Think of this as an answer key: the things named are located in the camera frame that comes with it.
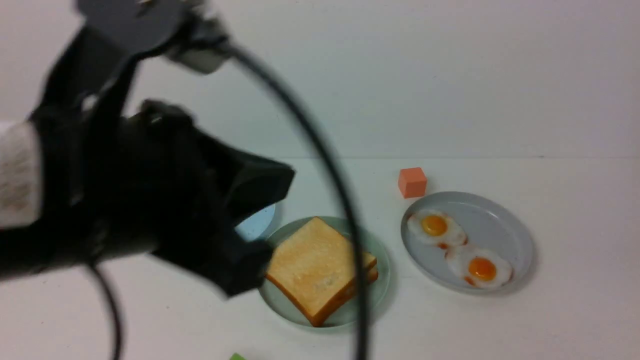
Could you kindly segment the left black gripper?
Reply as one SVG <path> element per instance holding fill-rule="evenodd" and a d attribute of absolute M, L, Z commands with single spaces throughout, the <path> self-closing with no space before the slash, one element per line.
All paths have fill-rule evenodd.
<path fill-rule="evenodd" d="M 146 100 L 121 116 L 146 59 L 87 25 L 30 116 L 30 273 L 150 251 L 226 297 L 265 282 L 274 249 L 234 230 L 286 198 L 295 169 Z"/>

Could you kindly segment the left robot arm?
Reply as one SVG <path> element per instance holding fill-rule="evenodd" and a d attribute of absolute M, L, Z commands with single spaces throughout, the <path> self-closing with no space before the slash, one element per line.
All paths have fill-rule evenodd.
<path fill-rule="evenodd" d="M 27 120 L 1 123 L 1 278 L 148 253 L 228 296 L 259 287 L 269 244 L 235 229 L 285 199 L 283 162 L 206 134 L 178 105 L 121 115 L 138 64 L 194 27 L 85 25 Z"/>

